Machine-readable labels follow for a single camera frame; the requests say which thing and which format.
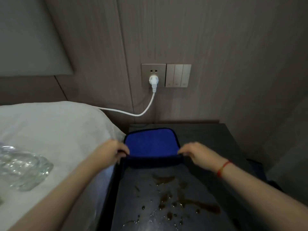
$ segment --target white plug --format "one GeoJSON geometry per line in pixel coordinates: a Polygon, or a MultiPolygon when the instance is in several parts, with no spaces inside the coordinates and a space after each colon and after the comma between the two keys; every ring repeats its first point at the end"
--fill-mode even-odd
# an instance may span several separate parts
{"type": "Polygon", "coordinates": [[[153,74],[150,76],[149,79],[150,84],[152,85],[153,92],[156,92],[157,84],[158,84],[158,77],[157,75],[153,74]]]}

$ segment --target white mattress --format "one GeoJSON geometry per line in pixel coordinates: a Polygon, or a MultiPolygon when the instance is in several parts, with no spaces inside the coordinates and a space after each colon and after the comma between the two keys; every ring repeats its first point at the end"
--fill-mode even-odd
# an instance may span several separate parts
{"type": "MultiPolygon", "coordinates": [[[[99,144],[122,141],[121,132],[97,108],[74,102],[0,106],[0,142],[42,155],[54,164],[44,182],[29,192],[11,189],[0,179],[1,230],[9,229],[44,198],[99,144]]],[[[113,166],[98,174],[75,203],[62,230],[95,230],[113,166]]]]}

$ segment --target plastic water bottle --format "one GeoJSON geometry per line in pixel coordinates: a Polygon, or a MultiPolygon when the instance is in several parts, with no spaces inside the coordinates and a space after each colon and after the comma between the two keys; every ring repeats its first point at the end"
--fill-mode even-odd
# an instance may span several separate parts
{"type": "Polygon", "coordinates": [[[32,190],[45,180],[53,166],[43,156],[0,143],[0,177],[12,188],[32,190]]]}

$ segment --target blue microfiber cloth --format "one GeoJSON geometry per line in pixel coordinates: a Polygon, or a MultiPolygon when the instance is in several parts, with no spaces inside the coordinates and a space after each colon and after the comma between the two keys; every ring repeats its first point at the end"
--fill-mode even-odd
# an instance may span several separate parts
{"type": "Polygon", "coordinates": [[[175,132],[169,128],[130,132],[124,139],[129,158],[165,158],[177,156],[180,148],[175,132]]]}

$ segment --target cable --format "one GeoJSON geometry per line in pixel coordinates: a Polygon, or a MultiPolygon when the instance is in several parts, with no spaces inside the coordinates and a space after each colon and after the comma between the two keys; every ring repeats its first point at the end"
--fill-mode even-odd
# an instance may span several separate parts
{"type": "Polygon", "coordinates": [[[154,96],[155,96],[155,92],[153,92],[152,99],[151,99],[149,105],[147,106],[147,108],[146,108],[142,113],[140,113],[140,114],[128,113],[128,112],[124,112],[124,111],[117,110],[117,109],[101,108],[101,107],[97,107],[97,106],[94,106],[94,107],[95,107],[95,108],[102,109],[102,110],[108,110],[108,111],[114,111],[114,112],[124,113],[124,114],[127,114],[127,115],[129,115],[129,116],[140,117],[140,116],[142,116],[143,114],[145,114],[146,111],[149,109],[149,107],[151,106],[151,104],[152,104],[152,102],[153,102],[154,96]]]}
{"type": "Polygon", "coordinates": [[[155,93],[156,93],[157,84],[158,84],[158,77],[156,75],[151,75],[149,82],[152,85],[153,95],[152,95],[152,98],[151,98],[150,103],[147,106],[147,108],[140,114],[133,114],[133,113],[128,113],[128,112],[124,112],[124,111],[121,111],[121,110],[117,110],[117,109],[101,108],[101,107],[97,107],[97,106],[93,106],[93,107],[101,109],[101,110],[108,110],[108,111],[123,113],[123,114],[127,114],[129,116],[140,117],[147,112],[147,110],[150,108],[150,106],[153,102],[153,99],[154,99],[154,96],[155,96],[155,93]]]}

